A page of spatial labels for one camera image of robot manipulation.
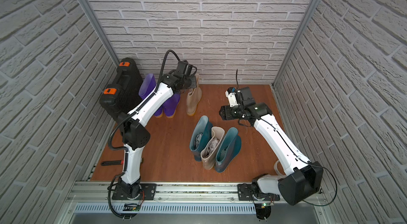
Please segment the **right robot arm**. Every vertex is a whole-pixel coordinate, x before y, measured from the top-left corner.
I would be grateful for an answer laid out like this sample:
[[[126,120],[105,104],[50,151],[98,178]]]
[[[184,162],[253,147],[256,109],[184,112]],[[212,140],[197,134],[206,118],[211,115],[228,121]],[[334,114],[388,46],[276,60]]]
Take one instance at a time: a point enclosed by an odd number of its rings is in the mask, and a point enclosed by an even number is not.
[[[264,103],[249,107],[222,106],[219,115],[223,120],[247,120],[264,137],[280,161],[283,178],[264,175],[256,183],[262,193],[282,196],[291,206],[307,199],[320,189],[323,167],[312,163],[288,138],[271,110]]]

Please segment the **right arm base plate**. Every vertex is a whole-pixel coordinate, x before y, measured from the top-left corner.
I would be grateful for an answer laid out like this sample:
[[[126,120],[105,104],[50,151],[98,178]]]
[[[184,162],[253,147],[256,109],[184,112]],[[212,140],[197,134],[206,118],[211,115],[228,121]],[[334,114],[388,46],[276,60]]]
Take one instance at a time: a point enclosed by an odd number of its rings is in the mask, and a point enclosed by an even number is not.
[[[280,195],[263,193],[256,183],[238,184],[237,194],[240,201],[280,201]]]

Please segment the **beige rain boot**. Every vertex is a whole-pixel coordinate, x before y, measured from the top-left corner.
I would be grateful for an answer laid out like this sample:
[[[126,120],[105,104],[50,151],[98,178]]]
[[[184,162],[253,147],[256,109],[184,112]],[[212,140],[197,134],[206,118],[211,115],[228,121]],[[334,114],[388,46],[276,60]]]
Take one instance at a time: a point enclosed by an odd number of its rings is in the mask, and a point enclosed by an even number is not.
[[[211,136],[208,144],[200,153],[203,168],[206,170],[215,166],[216,154],[224,139],[225,130],[221,127],[212,127]]]
[[[199,86],[199,81],[200,81],[200,75],[196,74],[196,87],[194,89],[191,89],[190,92],[187,94],[187,100],[186,100],[186,105],[187,105],[187,115],[193,116],[195,115],[197,105],[201,100],[202,97],[202,90]]]

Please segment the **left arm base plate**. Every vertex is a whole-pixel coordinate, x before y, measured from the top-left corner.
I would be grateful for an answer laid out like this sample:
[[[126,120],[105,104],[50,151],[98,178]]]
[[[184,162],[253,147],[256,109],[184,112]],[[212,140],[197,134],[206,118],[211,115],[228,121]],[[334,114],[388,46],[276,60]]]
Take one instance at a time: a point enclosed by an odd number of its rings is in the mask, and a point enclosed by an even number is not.
[[[155,196],[157,184],[141,183],[141,184],[117,184],[112,192],[113,200],[153,200]]]

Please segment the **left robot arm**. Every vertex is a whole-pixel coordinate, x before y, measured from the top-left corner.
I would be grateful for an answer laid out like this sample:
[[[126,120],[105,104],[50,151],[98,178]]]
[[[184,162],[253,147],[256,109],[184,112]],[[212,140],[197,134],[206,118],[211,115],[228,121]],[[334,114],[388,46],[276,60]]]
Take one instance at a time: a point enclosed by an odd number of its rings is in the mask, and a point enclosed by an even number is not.
[[[118,175],[116,190],[121,189],[126,197],[130,199],[136,198],[141,193],[140,167],[142,153],[151,137],[151,134],[146,129],[149,120],[159,107],[180,90],[197,89],[199,86],[199,77],[197,75],[178,77],[165,74],[162,78],[163,81],[148,94],[141,104],[131,110],[128,115],[124,115],[119,119],[118,126],[111,133],[113,136],[117,130],[120,130],[124,145],[114,147],[111,143],[112,138],[108,140],[110,149],[125,151],[123,171]]]

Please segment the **purple rain boot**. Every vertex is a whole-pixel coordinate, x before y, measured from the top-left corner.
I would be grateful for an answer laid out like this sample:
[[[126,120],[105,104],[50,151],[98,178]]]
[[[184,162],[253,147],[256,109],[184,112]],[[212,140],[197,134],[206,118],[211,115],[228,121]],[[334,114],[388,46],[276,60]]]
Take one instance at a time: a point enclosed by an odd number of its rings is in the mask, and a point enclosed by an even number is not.
[[[156,80],[153,74],[147,74],[140,89],[139,96],[142,100],[146,99],[148,95],[156,88]],[[163,116],[163,106],[154,113],[154,116],[160,118]]]
[[[164,114],[167,118],[174,117],[180,99],[181,99],[180,94],[175,93],[173,96],[171,96],[168,100],[166,100],[163,103]]]

